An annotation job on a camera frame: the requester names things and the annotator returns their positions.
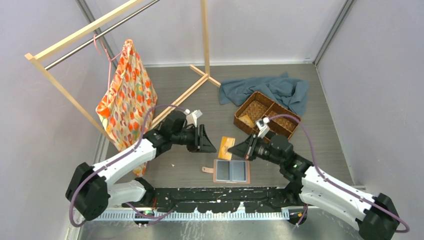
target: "floral fabric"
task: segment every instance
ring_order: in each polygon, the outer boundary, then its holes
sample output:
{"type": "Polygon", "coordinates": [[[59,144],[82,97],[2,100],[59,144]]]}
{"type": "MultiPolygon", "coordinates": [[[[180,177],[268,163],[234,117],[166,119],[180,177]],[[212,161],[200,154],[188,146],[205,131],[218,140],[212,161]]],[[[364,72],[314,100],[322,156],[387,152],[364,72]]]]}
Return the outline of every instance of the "floral fabric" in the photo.
{"type": "MultiPolygon", "coordinates": [[[[153,120],[154,111],[146,115],[158,101],[155,89],[133,41],[128,39],[123,46],[109,89],[96,107],[96,112],[113,144],[119,150],[125,150],[140,138],[144,118],[147,131],[153,120]]],[[[142,176],[146,169],[141,165],[133,170],[142,176]]]]}

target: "teal towel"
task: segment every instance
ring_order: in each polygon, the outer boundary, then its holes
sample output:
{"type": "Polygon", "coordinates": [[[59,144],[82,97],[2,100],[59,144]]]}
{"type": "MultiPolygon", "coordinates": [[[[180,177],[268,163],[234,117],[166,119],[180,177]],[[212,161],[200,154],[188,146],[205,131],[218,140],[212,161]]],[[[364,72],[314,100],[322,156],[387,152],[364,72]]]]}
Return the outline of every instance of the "teal towel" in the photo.
{"type": "Polygon", "coordinates": [[[231,79],[221,82],[219,103],[233,102],[242,105],[254,92],[258,91],[273,101],[302,116],[306,111],[309,83],[289,77],[287,72],[280,76],[260,76],[244,79],[231,79]]]}

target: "brown woven basket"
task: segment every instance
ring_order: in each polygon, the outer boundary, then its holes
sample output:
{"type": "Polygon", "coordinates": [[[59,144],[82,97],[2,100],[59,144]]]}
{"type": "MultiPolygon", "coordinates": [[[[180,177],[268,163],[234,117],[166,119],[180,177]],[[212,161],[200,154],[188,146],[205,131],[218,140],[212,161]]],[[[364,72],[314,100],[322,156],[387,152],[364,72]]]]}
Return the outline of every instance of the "brown woven basket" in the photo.
{"type": "MultiPolygon", "coordinates": [[[[244,115],[247,115],[252,120],[252,122],[255,123],[261,118],[272,117],[279,114],[292,115],[293,117],[302,120],[300,116],[274,102],[267,96],[263,95],[261,92],[256,91],[240,106],[237,112],[235,112],[234,125],[247,134],[259,133],[258,127],[256,125],[254,127],[250,127],[242,120],[240,120],[240,118],[244,115]]],[[[279,117],[271,120],[270,123],[268,123],[271,131],[277,135],[284,135],[288,139],[292,137],[293,133],[298,128],[298,125],[299,124],[296,121],[286,117],[279,117]]],[[[264,137],[263,139],[265,142],[270,141],[267,137],[264,137]]]]}

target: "wooden rack base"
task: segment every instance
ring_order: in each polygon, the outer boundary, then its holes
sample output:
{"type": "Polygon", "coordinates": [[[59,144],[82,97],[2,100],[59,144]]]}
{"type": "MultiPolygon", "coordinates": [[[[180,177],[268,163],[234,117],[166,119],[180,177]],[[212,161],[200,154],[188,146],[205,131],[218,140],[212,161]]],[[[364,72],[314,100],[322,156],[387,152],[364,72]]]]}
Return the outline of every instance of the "wooden rack base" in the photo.
{"type": "MultiPolygon", "coordinates": [[[[47,58],[53,56],[55,53],[60,50],[68,47],[70,44],[74,43],[78,39],[81,39],[85,35],[93,32],[95,29],[105,25],[109,21],[115,19],[119,15],[125,13],[129,9],[135,7],[137,4],[143,0],[129,0],[122,4],[121,6],[115,8],[114,10],[106,13],[99,19],[93,21],[87,26],[81,28],[80,30],[72,33],[63,40],[57,42],[56,44],[48,47],[47,49],[41,51],[40,53],[33,56],[31,53],[27,53],[25,57],[109,140],[113,141],[103,127],[99,124],[99,121],[94,120],[91,115],[75,100],[74,97],[55,79],[53,75],[46,70],[46,68],[41,64],[41,61],[46,60],[47,58]]],[[[209,32],[208,32],[208,10],[207,10],[207,0],[200,0],[200,10],[201,10],[201,22],[202,22],[202,35],[203,35],[203,55],[204,55],[204,69],[205,72],[190,65],[190,68],[198,73],[201,78],[197,80],[191,87],[189,87],[181,96],[179,96],[172,105],[178,106],[184,100],[186,100],[194,91],[196,91],[203,83],[210,81],[215,86],[219,87],[221,84],[211,77],[210,69],[210,59],[209,59],[209,32]]],[[[159,124],[172,110],[174,107],[167,107],[162,111],[157,117],[152,121],[151,128],[154,128],[159,124]]]]}

